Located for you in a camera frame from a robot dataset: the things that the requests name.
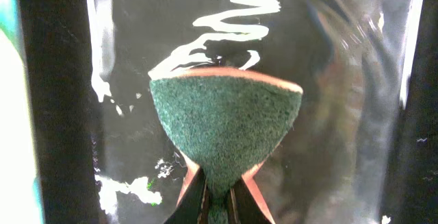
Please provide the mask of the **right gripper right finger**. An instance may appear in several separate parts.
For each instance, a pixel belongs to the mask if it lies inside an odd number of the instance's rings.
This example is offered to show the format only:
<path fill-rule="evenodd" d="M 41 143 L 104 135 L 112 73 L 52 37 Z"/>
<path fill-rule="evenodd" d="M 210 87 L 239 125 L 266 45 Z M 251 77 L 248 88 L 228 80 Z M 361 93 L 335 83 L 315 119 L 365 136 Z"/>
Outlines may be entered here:
<path fill-rule="evenodd" d="M 237 181 L 228 192 L 228 222 L 229 224 L 270 224 L 243 179 Z"/>

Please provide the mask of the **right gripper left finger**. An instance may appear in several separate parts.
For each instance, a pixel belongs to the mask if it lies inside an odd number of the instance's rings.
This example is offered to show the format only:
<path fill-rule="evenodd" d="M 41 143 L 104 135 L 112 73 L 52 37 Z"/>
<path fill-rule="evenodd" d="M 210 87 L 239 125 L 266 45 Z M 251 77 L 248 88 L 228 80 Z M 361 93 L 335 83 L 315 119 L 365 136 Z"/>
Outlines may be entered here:
<path fill-rule="evenodd" d="M 164 224 L 207 224 L 207 183 L 202 169 L 196 172 L 175 211 Z"/>

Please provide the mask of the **green scouring sponge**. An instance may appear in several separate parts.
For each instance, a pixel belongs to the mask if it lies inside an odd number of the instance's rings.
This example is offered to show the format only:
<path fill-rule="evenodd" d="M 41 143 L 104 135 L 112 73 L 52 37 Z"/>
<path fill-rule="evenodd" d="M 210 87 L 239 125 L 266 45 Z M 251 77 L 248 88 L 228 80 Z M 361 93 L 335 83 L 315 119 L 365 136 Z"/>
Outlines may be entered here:
<path fill-rule="evenodd" d="M 303 95 L 293 82 L 229 67 L 161 76 L 150 91 L 167 136 L 205 174 L 209 223 L 228 222 L 227 193 L 278 147 Z"/>

